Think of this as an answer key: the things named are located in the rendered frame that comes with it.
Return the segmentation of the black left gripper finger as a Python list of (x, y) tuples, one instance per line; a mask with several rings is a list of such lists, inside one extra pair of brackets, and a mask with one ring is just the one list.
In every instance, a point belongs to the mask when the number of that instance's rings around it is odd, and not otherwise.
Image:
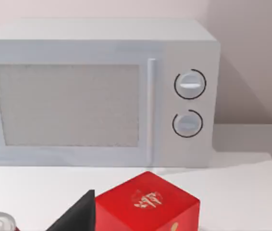
[(95, 231), (95, 190), (87, 191), (46, 231)]

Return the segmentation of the red box with gold print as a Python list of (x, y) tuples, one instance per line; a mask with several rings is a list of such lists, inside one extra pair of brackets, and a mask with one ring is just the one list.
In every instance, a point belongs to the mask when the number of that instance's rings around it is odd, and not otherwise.
[(95, 231), (198, 231), (200, 200), (146, 171), (95, 198)]

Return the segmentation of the small microwave knob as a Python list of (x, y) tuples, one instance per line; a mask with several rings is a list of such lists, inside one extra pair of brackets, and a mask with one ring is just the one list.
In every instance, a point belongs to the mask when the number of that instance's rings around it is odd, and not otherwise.
[(202, 116), (194, 110), (188, 110), (184, 115), (176, 114), (172, 121), (174, 132), (182, 138), (192, 138), (203, 128)]

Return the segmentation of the pale microwave oven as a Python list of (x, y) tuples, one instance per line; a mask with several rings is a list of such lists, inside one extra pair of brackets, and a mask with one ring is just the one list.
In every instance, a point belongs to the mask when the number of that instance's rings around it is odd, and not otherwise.
[[(0, 27), (0, 166), (207, 167), (221, 46), (190, 19), (42, 18)], [(147, 62), (156, 59), (153, 163), (147, 161)], [(206, 78), (193, 100), (174, 81)], [(201, 132), (178, 136), (176, 114)]]

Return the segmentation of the large microwave knob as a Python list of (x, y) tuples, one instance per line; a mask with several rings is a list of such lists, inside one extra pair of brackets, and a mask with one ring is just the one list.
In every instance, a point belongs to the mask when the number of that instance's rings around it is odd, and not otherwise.
[(177, 95), (186, 100), (200, 97), (207, 86), (205, 76), (196, 69), (179, 74), (174, 81), (174, 90)]

